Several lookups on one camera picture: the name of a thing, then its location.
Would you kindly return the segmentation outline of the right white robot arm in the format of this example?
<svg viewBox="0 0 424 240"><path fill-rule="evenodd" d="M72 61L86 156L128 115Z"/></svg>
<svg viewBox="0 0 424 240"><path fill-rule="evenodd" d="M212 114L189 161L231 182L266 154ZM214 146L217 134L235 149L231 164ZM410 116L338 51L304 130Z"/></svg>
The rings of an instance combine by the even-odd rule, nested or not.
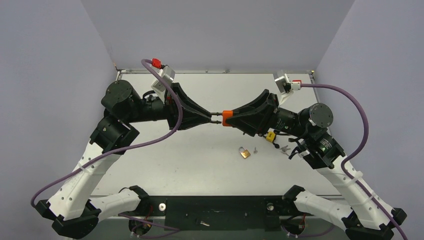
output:
<svg viewBox="0 0 424 240"><path fill-rule="evenodd" d="M278 97L264 90L252 102L222 113L223 125L249 136L264 136L269 130L288 135L295 143L294 155L325 177L345 199L339 204L317 196L301 186L292 186L282 199L283 209L325 220L345 232L351 240L390 240L394 228L407 215L385 203L365 183L361 171L348 161L344 149L328 133L333 122L331 109L315 103L300 112L279 107Z"/></svg>

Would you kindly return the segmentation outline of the silver key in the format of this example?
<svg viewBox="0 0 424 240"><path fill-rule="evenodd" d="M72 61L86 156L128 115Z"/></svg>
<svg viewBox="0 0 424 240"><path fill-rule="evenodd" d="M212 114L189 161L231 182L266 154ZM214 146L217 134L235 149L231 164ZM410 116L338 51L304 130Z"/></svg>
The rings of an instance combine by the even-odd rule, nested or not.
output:
<svg viewBox="0 0 424 240"><path fill-rule="evenodd" d="M286 155L288 157L290 156L289 151L291 150L291 148L288 145L286 145L286 146L280 146L279 144L274 144L274 147L276 149L278 149L284 155Z"/></svg>

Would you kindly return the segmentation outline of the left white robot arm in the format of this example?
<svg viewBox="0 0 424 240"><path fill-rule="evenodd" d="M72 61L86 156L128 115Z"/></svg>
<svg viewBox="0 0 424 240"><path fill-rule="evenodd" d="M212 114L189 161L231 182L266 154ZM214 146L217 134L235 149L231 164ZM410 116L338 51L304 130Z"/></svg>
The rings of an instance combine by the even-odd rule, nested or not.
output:
<svg viewBox="0 0 424 240"><path fill-rule="evenodd" d="M140 96L126 80L108 86L101 100L104 117L91 134L71 177L52 197L34 206L43 218L52 221L52 228L58 235L81 239L109 217L125 212L143 215L149 210L150 197L137 185L106 197L91 198L91 194L139 135L133 123L167 120L170 128L177 125L175 101L169 93L165 99L151 92Z"/></svg>

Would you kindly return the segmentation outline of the yellow padlock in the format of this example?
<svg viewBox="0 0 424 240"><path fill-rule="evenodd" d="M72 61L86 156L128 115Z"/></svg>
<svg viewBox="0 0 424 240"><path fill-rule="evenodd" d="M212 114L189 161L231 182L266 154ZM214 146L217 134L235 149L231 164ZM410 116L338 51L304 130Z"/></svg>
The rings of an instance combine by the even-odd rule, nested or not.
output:
<svg viewBox="0 0 424 240"><path fill-rule="evenodd" d="M264 137L268 142L273 143L276 139L276 136L277 135L275 132L269 131Z"/></svg>

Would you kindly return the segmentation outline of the orange padlock with key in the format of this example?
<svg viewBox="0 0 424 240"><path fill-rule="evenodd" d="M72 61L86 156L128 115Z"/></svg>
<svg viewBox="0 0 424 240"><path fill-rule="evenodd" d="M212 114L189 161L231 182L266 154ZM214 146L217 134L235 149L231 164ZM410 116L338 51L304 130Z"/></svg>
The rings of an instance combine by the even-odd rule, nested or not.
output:
<svg viewBox="0 0 424 240"><path fill-rule="evenodd" d="M230 123L228 123L228 119L233 116L234 112L232 110L223 110L222 112L211 112L211 116L221 116L222 120L212 120L213 124L221 124L224 127L232 127Z"/></svg>

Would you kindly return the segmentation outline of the brass padlock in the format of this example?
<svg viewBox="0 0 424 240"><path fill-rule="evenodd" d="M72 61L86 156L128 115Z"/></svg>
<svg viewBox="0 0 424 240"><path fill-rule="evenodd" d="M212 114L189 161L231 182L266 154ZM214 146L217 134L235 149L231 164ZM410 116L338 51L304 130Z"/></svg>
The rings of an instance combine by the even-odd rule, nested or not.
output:
<svg viewBox="0 0 424 240"><path fill-rule="evenodd" d="M238 148L238 151L243 159L247 159L248 157L251 156L251 153L242 146Z"/></svg>

